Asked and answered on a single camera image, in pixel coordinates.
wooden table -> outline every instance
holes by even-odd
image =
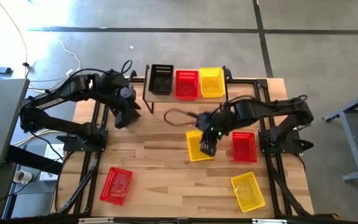
[[[231,135],[223,137],[213,161],[190,162],[185,132],[194,127],[173,127],[166,124],[163,114],[170,108],[193,112],[211,111],[218,104],[156,103],[150,114],[142,101],[143,84],[134,84],[142,117],[128,128],[116,129],[114,117],[109,112],[109,137],[102,155],[94,202],[93,217],[220,217],[220,218],[270,218],[273,217],[272,199],[264,155],[259,150],[257,131],[259,122],[240,131],[255,133],[258,163],[232,161]],[[268,79],[272,100],[287,99],[283,79]],[[254,88],[247,84],[228,84],[229,97],[254,95]],[[77,104],[74,121],[91,121],[94,101]],[[186,117],[172,114],[173,122],[184,122]],[[276,124],[284,117],[276,117]],[[83,152],[74,153],[63,169],[58,191],[61,207],[73,193],[80,178]],[[306,175],[299,158],[283,154],[283,164],[289,189],[304,208],[313,213]],[[127,200],[117,206],[99,200],[110,167],[120,167],[134,172]],[[264,195],[266,206],[242,213],[230,178],[246,172],[254,172]],[[83,205],[88,187],[85,189]],[[282,193],[277,190],[280,208],[284,211]]]

basket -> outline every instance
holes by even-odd
[[[202,134],[199,130],[186,132],[187,148],[191,162],[213,159],[213,157],[200,151]]]
[[[197,70],[177,70],[175,96],[178,100],[196,100],[198,98],[199,77]]]
[[[115,205],[124,204],[132,175],[132,171],[111,167],[99,199]]]
[[[233,132],[233,160],[236,162],[257,162],[255,135],[253,133]]]
[[[204,98],[224,96],[224,75],[222,68],[201,68],[201,94]]]
[[[266,205],[253,172],[232,177],[231,184],[242,212],[249,212]]]
[[[152,65],[149,91],[155,95],[169,95],[172,92],[173,65]]]

black basket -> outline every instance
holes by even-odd
[[[156,95],[169,95],[172,92],[173,65],[152,65],[149,91]]]

concrete floor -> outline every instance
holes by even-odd
[[[1,1],[23,26],[176,27],[255,29],[252,0],[117,0]],[[265,29],[358,30],[358,0],[259,0]],[[17,7],[28,13],[20,13]],[[24,50],[17,32],[0,8],[0,65],[23,77]],[[77,54],[83,67],[119,69],[128,58],[141,75],[145,64],[168,63],[198,68],[227,65],[235,77],[266,77],[258,34],[179,33],[55,33]],[[29,63],[37,61],[31,80],[64,77],[76,69],[75,59],[62,50],[51,33],[25,32]],[[284,78],[288,96],[306,94],[315,116],[312,127],[301,132],[314,142],[305,153],[306,174],[316,213],[337,213],[358,220],[358,180],[345,184],[341,175],[356,171],[339,121],[320,118],[358,95],[358,35],[266,35],[273,75]],[[48,88],[56,82],[32,83]],[[75,104],[54,108],[50,114],[71,119]],[[13,142],[24,134],[16,129]],[[29,203],[49,205],[50,195],[20,196],[14,216],[47,212],[47,206],[27,211]]]

red plastic basket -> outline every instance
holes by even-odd
[[[196,100],[198,98],[198,78],[197,70],[177,70],[175,96],[178,100]]]
[[[107,175],[100,200],[115,205],[124,204],[131,184],[133,172],[111,167]]]
[[[236,162],[257,162],[255,135],[233,132],[233,160]]]

